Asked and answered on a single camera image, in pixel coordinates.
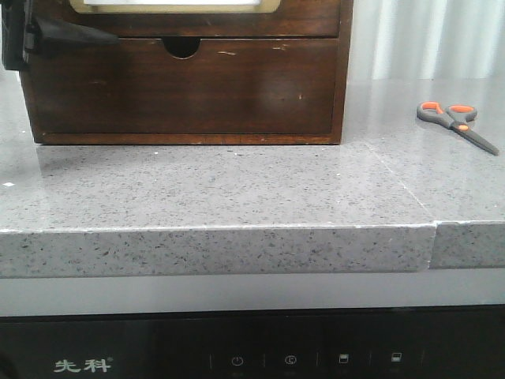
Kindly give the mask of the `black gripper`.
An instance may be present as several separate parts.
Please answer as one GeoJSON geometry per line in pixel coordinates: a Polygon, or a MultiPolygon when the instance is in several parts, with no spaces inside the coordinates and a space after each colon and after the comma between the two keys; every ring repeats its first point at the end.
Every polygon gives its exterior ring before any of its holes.
{"type": "Polygon", "coordinates": [[[1,1],[2,64],[6,70],[28,69],[30,54],[119,43],[115,34],[45,17],[32,17],[33,1],[1,1]]]}

